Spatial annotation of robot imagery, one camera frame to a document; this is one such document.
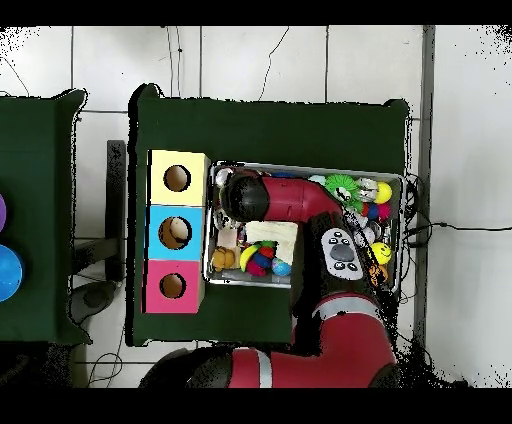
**pink block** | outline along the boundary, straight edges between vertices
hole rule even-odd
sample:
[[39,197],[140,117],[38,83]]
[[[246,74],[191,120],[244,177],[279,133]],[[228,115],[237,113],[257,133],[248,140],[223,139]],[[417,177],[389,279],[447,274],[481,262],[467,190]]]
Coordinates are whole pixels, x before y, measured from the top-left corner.
[[[185,292],[177,299],[165,297],[160,280],[168,274],[180,274],[185,280]],[[199,261],[149,260],[146,283],[146,313],[195,314],[199,310]]]

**dark green cloth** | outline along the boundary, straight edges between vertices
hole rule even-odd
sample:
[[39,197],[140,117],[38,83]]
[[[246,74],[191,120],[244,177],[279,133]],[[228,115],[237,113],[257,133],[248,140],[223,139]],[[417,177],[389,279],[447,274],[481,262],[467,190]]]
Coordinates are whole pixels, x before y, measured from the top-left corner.
[[137,225],[135,243],[128,247],[135,254],[135,278],[128,289],[133,321],[128,318],[127,328],[136,345],[147,339],[289,342],[291,330],[289,291],[284,289],[209,284],[198,314],[141,313],[149,149],[202,152],[212,161],[404,171],[408,106],[403,100],[384,106],[181,100],[159,98],[150,84],[134,93],[129,111],[137,191],[130,202],[136,202]]
[[53,99],[0,97],[0,243],[24,264],[18,291],[0,302],[1,341],[88,342],[68,318],[73,117],[83,91]]

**blue ball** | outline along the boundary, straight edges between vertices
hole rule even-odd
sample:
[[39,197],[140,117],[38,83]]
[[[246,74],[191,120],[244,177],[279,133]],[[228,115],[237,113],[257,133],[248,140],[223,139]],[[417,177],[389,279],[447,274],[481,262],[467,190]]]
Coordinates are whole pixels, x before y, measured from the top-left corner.
[[272,260],[272,271],[280,277],[286,277],[291,274],[292,267],[281,259],[274,258]]
[[264,269],[270,268],[272,266],[272,261],[270,258],[267,258],[260,252],[256,252],[254,255],[252,255],[251,260],[253,260],[257,265]]
[[379,217],[379,207],[376,203],[368,203],[368,219],[377,219]]
[[23,266],[11,249],[0,245],[0,302],[18,290],[23,278]]

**red robot arm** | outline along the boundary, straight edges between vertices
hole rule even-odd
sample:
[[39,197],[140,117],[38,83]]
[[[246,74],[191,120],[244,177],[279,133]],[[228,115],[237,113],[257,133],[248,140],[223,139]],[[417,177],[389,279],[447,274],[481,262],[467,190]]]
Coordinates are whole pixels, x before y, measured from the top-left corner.
[[303,288],[294,308],[292,342],[306,337],[309,330],[301,333],[301,328],[317,328],[319,349],[310,356],[235,349],[199,367],[189,386],[396,386],[396,359],[368,283],[371,259],[355,248],[336,200],[310,181],[235,174],[221,203],[237,221],[304,223]]

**yellow ball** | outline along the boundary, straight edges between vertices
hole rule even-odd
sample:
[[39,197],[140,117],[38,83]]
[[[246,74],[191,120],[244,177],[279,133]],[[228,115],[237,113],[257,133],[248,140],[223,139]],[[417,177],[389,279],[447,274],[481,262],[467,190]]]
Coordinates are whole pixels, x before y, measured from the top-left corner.
[[381,242],[373,243],[370,248],[379,265],[386,265],[390,261],[393,252],[387,244]]
[[391,187],[389,184],[378,182],[377,183],[377,197],[375,198],[375,203],[381,204],[386,203],[389,199],[391,199]]

